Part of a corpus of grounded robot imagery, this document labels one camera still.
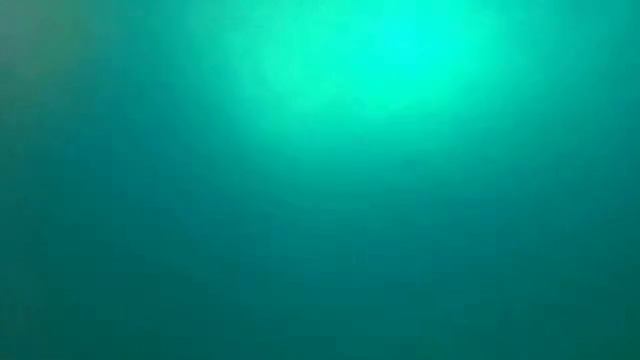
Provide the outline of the teal plastic tray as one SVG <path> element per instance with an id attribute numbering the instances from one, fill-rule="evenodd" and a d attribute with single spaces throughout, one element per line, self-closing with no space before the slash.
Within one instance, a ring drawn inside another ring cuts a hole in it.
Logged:
<path id="1" fill-rule="evenodd" d="M 0 360 L 640 360 L 640 0 L 0 0 Z"/>

